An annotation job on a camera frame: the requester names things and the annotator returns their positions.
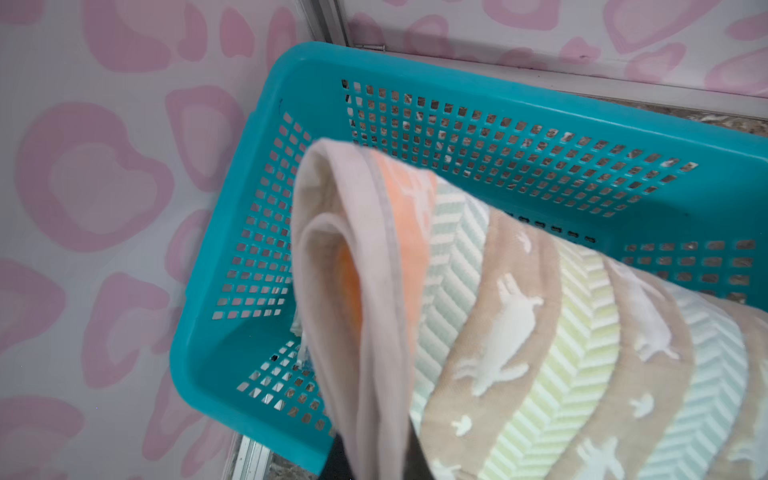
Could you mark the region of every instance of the baby blanket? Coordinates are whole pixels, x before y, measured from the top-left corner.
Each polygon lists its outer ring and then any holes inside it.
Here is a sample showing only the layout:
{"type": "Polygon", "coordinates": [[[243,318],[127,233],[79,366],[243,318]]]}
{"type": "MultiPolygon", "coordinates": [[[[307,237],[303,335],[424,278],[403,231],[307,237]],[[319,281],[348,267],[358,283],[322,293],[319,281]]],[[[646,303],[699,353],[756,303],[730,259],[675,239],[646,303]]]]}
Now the baby blanket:
{"type": "Polygon", "coordinates": [[[316,142],[296,178],[305,340],[357,478],[768,478],[768,315],[316,142]]]}

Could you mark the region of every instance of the beige stripe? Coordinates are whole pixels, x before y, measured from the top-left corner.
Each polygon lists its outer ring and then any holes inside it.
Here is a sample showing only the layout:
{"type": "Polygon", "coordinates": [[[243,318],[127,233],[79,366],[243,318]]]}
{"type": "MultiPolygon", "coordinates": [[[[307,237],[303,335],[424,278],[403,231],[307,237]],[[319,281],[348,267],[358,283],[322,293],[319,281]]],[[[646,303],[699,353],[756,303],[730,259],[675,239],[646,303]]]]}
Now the beige stripe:
{"type": "Polygon", "coordinates": [[[552,344],[561,309],[559,257],[552,238],[496,209],[491,209],[490,217],[478,299],[427,403],[419,435],[430,463],[439,460],[443,465],[462,467],[456,478],[465,478],[467,474],[474,477],[482,470],[505,423],[531,389],[552,344]],[[533,248],[529,255],[518,239],[520,232],[531,240],[533,248]],[[471,378],[453,379],[455,365],[461,359],[480,357],[492,322],[502,307],[496,280],[505,273],[515,277],[526,296],[545,299],[544,305],[535,310],[533,333],[507,363],[509,367],[527,362],[529,370],[521,378],[497,383],[482,397],[475,398],[470,391],[471,378]],[[457,437],[451,422],[457,422],[463,415],[472,420],[472,429],[457,437]]]}
{"type": "MultiPolygon", "coordinates": [[[[725,310],[739,326],[750,362],[750,379],[746,386],[746,395],[741,405],[741,412],[739,412],[728,442],[713,462],[706,479],[739,480],[743,478],[744,480],[752,480],[750,475],[751,463],[732,462],[728,459],[728,455],[735,444],[751,441],[754,438],[758,407],[762,399],[768,395],[768,386],[763,384],[763,374],[760,371],[760,360],[768,359],[768,313],[748,306],[737,305],[729,300],[717,299],[708,295],[702,296],[725,310]]],[[[768,455],[768,452],[762,452],[762,455],[768,455]]]]}
{"type": "Polygon", "coordinates": [[[660,288],[660,282],[655,277],[635,271],[638,278],[655,286],[667,299],[663,301],[649,295],[670,327],[672,350],[680,354],[680,360],[671,359],[662,352],[656,353],[645,363],[640,360],[634,349],[638,326],[628,302],[627,282],[615,273],[610,260],[606,259],[606,264],[621,323],[619,360],[600,405],[554,464],[547,478],[571,478],[584,465],[577,453],[578,446],[585,439],[590,439],[593,445],[600,448],[610,437],[618,439],[616,459],[624,467],[624,477],[635,478],[646,458],[663,438],[667,424],[680,408],[690,376],[693,374],[690,333],[677,310],[677,305],[672,297],[660,288]],[[630,401],[640,399],[645,393],[654,397],[654,410],[647,416],[636,419],[630,401]]]}

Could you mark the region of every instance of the laundry basket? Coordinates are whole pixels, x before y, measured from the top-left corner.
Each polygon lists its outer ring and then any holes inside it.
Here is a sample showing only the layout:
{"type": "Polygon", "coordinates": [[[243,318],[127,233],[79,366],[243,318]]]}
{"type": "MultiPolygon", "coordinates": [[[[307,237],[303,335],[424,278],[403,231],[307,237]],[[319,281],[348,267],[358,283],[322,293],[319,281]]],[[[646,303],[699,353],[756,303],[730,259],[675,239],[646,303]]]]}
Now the laundry basket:
{"type": "Polygon", "coordinates": [[[194,408],[318,472],[333,440],[289,332],[293,179],[315,139],[429,168],[559,237],[768,307],[768,140],[379,53],[274,65],[187,287],[171,373],[194,408]]]}

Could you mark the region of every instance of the pink spot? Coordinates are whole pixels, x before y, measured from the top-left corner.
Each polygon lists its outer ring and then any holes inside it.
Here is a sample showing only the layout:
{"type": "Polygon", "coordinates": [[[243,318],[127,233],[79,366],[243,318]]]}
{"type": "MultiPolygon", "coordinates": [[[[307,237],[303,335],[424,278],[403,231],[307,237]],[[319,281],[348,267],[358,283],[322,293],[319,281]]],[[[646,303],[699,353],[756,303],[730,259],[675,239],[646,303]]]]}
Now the pink spot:
{"type": "Polygon", "coordinates": [[[160,460],[174,447],[181,433],[203,418],[181,399],[170,371],[165,372],[154,400],[154,411],[147,425],[141,453],[147,460],[160,460]]]}
{"type": "Polygon", "coordinates": [[[619,53],[630,53],[678,33],[720,0],[608,0],[603,20],[619,53]]]}
{"type": "Polygon", "coordinates": [[[532,68],[534,70],[546,70],[547,65],[534,59],[533,50],[526,47],[513,48],[499,57],[498,65],[507,67],[532,68]]]}
{"type": "Polygon", "coordinates": [[[725,33],[734,40],[750,41],[762,38],[768,35],[768,12],[742,18],[730,24],[725,33]]]}
{"type": "Polygon", "coordinates": [[[707,90],[753,95],[768,88],[768,47],[726,60],[707,74],[707,90]]]}
{"type": "Polygon", "coordinates": [[[349,34],[355,45],[384,45],[384,33],[370,15],[356,13],[349,20],[349,34]]]}
{"type": "Polygon", "coordinates": [[[68,480],[69,475],[56,468],[28,468],[23,472],[14,473],[0,480],[68,480]]]}
{"type": "Polygon", "coordinates": [[[104,250],[141,232],[168,205],[168,167],[131,146],[122,120],[96,104],[56,105],[27,130],[16,158],[16,189],[54,242],[104,250]]]}
{"type": "Polygon", "coordinates": [[[0,23],[31,25],[44,11],[45,0],[0,0],[0,23]]]}
{"type": "Polygon", "coordinates": [[[552,30],[558,26],[560,0],[483,0],[482,8],[508,27],[552,30]]]}
{"type": "Polygon", "coordinates": [[[0,259],[0,353],[51,328],[65,304],[59,285],[20,263],[0,259]]]}
{"type": "Polygon", "coordinates": [[[205,18],[186,0],[82,0],[82,11],[85,43],[108,70],[158,71],[205,55],[205,18]]]}
{"type": "Polygon", "coordinates": [[[110,275],[99,289],[85,327],[81,364],[85,384],[99,389],[120,382],[136,366],[145,346],[170,349],[180,309],[159,286],[125,273],[110,275]]]}
{"type": "Polygon", "coordinates": [[[227,58],[236,55],[242,55],[246,58],[253,57],[256,37],[253,36],[253,31],[251,31],[245,18],[234,8],[227,7],[221,14],[219,41],[221,53],[227,58]]]}
{"type": "Polygon", "coordinates": [[[560,49],[560,61],[573,65],[589,65],[600,57],[600,47],[589,45],[582,37],[573,37],[560,49]]]}
{"type": "Polygon", "coordinates": [[[414,55],[453,58],[448,40],[448,20],[441,15],[427,15],[413,22],[405,35],[406,51],[414,55]]]}
{"type": "Polygon", "coordinates": [[[286,7],[278,8],[266,35],[266,63],[272,68],[278,58],[296,44],[296,20],[286,7]]]}
{"type": "Polygon", "coordinates": [[[226,452],[232,442],[233,434],[234,432],[224,425],[208,419],[200,438],[195,440],[184,456],[181,463],[181,476],[191,477],[203,468],[205,462],[213,460],[221,452],[226,452]]]}
{"type": "Polygon", "coordinates": [[[184,9],[184,25],[187,36],[179,41],[179,55],[184,60],[200,61],[208,49],[208,30],[205,17],[191,3],[184,9]]]}
{"type": "Polygon", "coordinates": [[[661,83],[680,64],[684,55],[685,45],[681,43],[670,43],[656,51],[639,54],[627,64],[624,77],[650,84],[661,83]]]}
{"type": "Polygon", "coordinates": [[[44,473],[41,468],[55,459],[84,424],[80,410],[59,399],[14,396],[0,400],[0,472],[44,473]]]}
{"type": "Polygon", "coordinates": [[[172,91],[165,108],[192,183],[219,190],[245,127],[240,106],[221,88],[204,86],[172,91]]]}
{"type": "Polygon", "coordinates": [[[210,211],[197,210],[181,222],[165,252],[165,270],[168,275],[182,283],[190,280],[209,221],[210,211]]]}

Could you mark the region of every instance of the folded blanket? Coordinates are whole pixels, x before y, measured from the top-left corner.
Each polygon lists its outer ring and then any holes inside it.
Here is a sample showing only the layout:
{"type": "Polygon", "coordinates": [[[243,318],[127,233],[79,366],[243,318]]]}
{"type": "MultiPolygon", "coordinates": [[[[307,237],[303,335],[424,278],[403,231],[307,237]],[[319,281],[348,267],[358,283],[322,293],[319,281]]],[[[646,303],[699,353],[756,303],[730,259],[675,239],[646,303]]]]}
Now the folded blanket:
{"type": "Polygon", "coordinates": [[[768,315],[514,220],[377,151],[306,153],[296,301],[357,478],[409,417],[453,478],[768,476],[768,315]]]}

